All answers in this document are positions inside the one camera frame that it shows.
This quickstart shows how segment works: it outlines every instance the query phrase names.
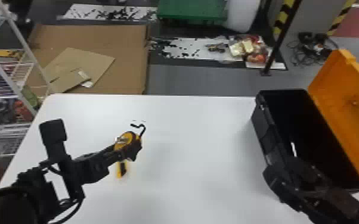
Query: small tool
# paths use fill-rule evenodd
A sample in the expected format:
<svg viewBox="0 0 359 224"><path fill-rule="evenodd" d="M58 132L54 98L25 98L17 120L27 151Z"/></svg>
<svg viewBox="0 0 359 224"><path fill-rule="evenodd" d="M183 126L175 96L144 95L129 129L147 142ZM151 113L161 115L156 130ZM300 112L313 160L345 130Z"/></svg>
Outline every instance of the small tool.
<svg viewBox="0 0 359 224"><path fill-rule="evenodd" d="M144 124L135 125L131 124L132 127L135 128L143 128L141 133L138 135L132 131L127 131L123 133L120 137L117 138L116 143L114 144L114 150L120 151L126 147L131 148L134 144L140 144L141 138L143 133L146 130L146 127ZM128 163L126 162L126 159L121 160L117 163L117 178L122 178L128 171Z"/></svg>

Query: toolbox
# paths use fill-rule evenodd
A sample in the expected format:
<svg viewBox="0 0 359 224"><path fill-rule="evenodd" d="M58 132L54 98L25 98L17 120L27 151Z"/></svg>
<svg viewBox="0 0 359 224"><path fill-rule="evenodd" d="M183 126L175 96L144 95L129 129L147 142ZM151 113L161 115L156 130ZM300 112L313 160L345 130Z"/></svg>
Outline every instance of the toolbox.
<svg viewBox="0 0 359 224"><path fill-rule="evenodd" d="M180 24L221 25L227 20L225 0L160 0L157 17Z"/></svg>
<svg viewBox="0 0 359 224"><path fill-rule="evenodd" d="M332 52L308 91L260 91L252 123L267 167L297 191L320 190L307 166L338 188L359 191L359 63L347 50Z"/></svg>

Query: table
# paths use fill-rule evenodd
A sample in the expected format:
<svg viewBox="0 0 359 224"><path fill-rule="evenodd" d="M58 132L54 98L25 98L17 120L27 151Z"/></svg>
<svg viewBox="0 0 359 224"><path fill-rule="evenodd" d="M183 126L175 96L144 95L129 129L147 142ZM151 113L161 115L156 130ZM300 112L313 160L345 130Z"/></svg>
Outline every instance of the table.
<svg viewBox="0 0 359 224"><path fill-rule="evenodd" d="M250 121L251 97L55 94L46 99L0 186L46 159L38 126L62 118L74 158L147 126L143 149L124 179L113 173L85 185L67 223L311 223L279 202L262 177L265 162ZM59 197L62 180L47 175Z"/></svg>

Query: black and yellow striped pole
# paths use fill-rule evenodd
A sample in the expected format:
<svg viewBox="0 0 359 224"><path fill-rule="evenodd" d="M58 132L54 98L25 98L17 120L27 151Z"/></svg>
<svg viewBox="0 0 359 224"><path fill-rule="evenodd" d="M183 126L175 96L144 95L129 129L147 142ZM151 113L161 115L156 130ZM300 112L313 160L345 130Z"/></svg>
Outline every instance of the black and yellow striped pole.
<svg viewBox="0 0 359 224"><path fill-rule="evenodd" d="M341 24L342 20L344 20L344 18L346 17L347 13L350 11L350 9L352 8L352 5L356 2L356 0L348 0L342 7L341 12L339 13L339 15L335 18L333 24L331 25L330 30L327 32L327 35L332 36L334 35L335 31L337 30L337 28L339 27L339 25Z"/></svg>
<svg viewBox="0 0 359 224"><path fill-rule="evenodd" d="M285 22L292 11L292 6L295 0L285 0L281 6L280 13L278 14L277 20L274 23L274 34L278 35L284 28Z"/></svg>
<svg viewBox="0 0 359 224"><path fill-rule="evenodd" d="M292 1L292 6L289 10L287 10L287 16L286 16L283 24L281 25L281 29L279 28L280 36L278 36L276 45L274 46L273 51L271 52L270 58L268 58L268 60L266 62L266 66L260 72L261 76L269 76L270 75L269 72L270 72L271 65L273 64L276 55L280 51L280 47L284 42L284 38L289 30L289 27L291 26L293 18L295 17L295 14L298 11L298 8L302 3L302 0L285 0L285 2L288 2L288 3L291 3L291 1Z"/></svg>

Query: cardboard sheet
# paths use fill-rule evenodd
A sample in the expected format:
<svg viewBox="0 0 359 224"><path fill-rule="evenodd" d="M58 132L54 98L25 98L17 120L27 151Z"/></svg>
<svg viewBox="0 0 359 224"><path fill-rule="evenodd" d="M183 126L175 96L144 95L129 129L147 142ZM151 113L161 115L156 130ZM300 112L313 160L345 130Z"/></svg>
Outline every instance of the cardboard sheet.
<svg viewBox="0 0 359 224"><path fill-rule="evenodd" d="M80 49L66 48L45 67L45 73L50 78L50 82L50 80L64 76L72 70L79 69L80 71L76 73L77 76L70 76L72 79L57 79L52 85L56 86L58 92L65 92L89 80L86 82L86 87L90 88L99 80L112 62L114 62L113 57Z"/></svg>
<svg viewBox="0 0 359 224"><path fill-rule="evenodd" d="M70 93L141 94L145 88L147 73L147 38L147 26L38 24L29 38L29 45L42 67L48 65L66 48L115 58L93 87L76 87L70 90ZM33 86L44 85L39 79L38 74L31 74L27 82Z"/></svg>

